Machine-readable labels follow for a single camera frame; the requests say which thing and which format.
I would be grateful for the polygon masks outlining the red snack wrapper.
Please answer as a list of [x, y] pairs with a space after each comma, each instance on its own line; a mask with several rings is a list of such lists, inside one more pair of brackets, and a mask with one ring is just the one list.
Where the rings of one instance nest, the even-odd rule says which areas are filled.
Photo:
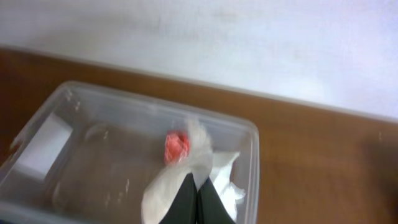
[[169, 131], [165, 138], [164, 162], [175, 164], [186, 159], [190, 153], [190, 140], [187, 132]]

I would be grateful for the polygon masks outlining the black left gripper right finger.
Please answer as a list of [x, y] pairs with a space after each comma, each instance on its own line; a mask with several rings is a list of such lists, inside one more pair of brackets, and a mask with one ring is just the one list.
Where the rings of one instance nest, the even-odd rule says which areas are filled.
[[207, 178], [197, 194], [198, 224], [235, 224], [228, 215], [210, 178]]

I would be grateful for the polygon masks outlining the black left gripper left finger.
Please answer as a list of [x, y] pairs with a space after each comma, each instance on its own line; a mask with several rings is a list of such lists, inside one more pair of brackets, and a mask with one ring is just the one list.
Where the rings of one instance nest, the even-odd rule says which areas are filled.
[[196, 224], [197, 188], [192, 173], [187, 174], [168, 212], [159, 224]]

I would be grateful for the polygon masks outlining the white tissue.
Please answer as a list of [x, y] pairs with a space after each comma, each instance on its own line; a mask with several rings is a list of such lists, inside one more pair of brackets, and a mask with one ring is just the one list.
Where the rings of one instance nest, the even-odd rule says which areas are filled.
[[187, 174], [192, 173], [197, 194], [207, 178], [212, 181], [228, 215], [236, 222], [237, 205], [246, 193], [230, 181], [234, 161], [239, 152], [214, 152], [208, 131], [197, 120], [186, 122], [190, 140], [189, 156], [166, 165], [146, 187], [141, 202], [143, 223], [159, 224], [168, 212]]

